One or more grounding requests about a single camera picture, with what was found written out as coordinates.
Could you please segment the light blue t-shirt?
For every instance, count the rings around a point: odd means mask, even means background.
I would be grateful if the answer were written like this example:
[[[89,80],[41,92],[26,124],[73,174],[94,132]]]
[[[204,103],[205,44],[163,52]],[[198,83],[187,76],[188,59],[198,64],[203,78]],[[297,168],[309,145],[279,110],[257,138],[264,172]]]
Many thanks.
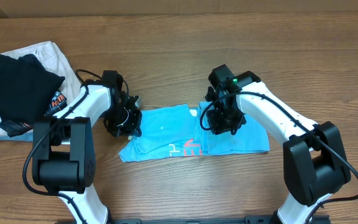
[[[122,162],[140,162],[168,157],[220,156],[269,152],[266,130],[256,120],[246,116],[246,124],[235,135],[214,135],[200,128],[200,116],[208,105],[197,109],[188,105],[143,110],[140,129],[119,152]]]

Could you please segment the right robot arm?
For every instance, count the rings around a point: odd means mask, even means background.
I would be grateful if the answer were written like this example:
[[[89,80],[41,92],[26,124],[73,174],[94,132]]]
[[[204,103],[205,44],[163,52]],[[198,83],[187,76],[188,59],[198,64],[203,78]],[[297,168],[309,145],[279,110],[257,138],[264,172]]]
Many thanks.
[[[338,128],[297,113],[250,71],[234,75],[222,65],[213,69],[208,80],[205,98],[210,104],[200,119],[208,122],[206,130],[237,135],[250,116],[283,147],[287,199],[273,214],[248,215],[243,223],[330,223],[329,216],[315,212],[334,202],[332,194],[351,179]]]

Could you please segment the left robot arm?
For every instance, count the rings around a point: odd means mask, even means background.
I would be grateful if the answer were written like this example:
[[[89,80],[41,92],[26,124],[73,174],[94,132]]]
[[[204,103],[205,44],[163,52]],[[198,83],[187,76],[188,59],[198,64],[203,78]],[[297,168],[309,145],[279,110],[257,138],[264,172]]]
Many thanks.
[[[22,171],[33,193],[58,197],[75,223],[113,223],[93,185],[96,156],[92,127],[99,118],[114,137],[139,137],[139,97],[115,70],[82,80],[80,94],[62,111],[34,124],[33,148]]]

